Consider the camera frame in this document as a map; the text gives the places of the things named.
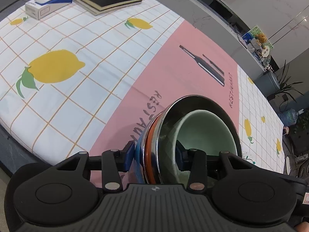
silver screw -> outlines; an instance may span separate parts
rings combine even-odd
[[[120,188],[120,184],[117,182],[109,182],[105,184],[105,188],[109,190],[117,190]]]
[[[200,182],[194,182],[191,183],[189,187],[193,190],[203,190],[205,188],[205,185]]]

power outlet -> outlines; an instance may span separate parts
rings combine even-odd
[[[284,102],[288,101],[288,95],[284,94],[284,95],[282,95],[282,98],[283,98]]]

white box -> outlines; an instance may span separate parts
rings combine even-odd
[[[30,0],[25,3],[25,12],[27,15],[40,20],[44,16],[72,3],[72,0]]]

blue plastic bag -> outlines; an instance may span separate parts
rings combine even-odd
[[[280,118],[284,126],[291,126],[296,124],[296,121],[298,119],[298,112],[294,109],[290,109],[283,113],[279,113],[278,117]]]

table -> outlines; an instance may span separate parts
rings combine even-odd
[[[22,6],[0,22],[0,123],[42,160],[56,164],[79,151],[94,156],[123,148],[171,102],[200,94],[230,115],[245,159],[283,172],[283,124],[262,93],[217,44],[158,1],[100,16],[72,3],[12,25],[24,17]],[[131,17],[152,27],[126,27]],[[63,57],[69,62],[62,64]],[[207,73],[198,57],[219,69]],[[27,87],[18,85],[28,69]]]

